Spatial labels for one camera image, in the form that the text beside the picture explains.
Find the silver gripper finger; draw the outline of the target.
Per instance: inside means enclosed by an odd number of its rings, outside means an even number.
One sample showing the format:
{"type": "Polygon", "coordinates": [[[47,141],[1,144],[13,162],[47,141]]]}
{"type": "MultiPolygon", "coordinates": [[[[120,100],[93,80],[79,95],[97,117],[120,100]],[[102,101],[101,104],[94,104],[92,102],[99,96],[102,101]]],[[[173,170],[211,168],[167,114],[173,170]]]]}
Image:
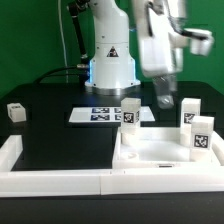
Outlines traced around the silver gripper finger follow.
{"type": "Polygon", "coordinates": [[[177,92],[176,75],[164,75],[153,79],[158,106],[170,109],[174,106],[174,95],[177,92]]]}

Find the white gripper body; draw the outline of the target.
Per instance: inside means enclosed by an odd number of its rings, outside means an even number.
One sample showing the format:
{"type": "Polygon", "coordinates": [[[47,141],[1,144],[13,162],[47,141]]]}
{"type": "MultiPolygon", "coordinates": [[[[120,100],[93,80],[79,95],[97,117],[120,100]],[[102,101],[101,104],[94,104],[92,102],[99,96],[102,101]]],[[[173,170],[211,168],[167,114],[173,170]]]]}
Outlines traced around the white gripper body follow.
{"type": "Polygon", "coordinates": [[[176,74],[183,68],[184,37],[169,6],[137,7],[140,66],[145,77],[176,74]]]}

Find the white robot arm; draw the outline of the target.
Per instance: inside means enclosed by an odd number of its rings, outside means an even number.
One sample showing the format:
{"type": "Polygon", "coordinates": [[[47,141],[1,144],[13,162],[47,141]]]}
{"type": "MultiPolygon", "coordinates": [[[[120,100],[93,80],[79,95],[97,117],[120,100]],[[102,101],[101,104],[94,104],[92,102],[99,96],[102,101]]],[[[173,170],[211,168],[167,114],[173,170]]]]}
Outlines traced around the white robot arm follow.
{"type": "MultiPolygon", "coordinates": [[[[158,105],[173,106],[175,74],[182,69],[181,21],[185,0],[131,0],[137,28],[141,71],[153,79],[158,105]]],[[[129,49],[129,17],[115,0],[90,0],[95,54],[86,87],[100,94],[120,95],[140,85],[129,49]]]]}

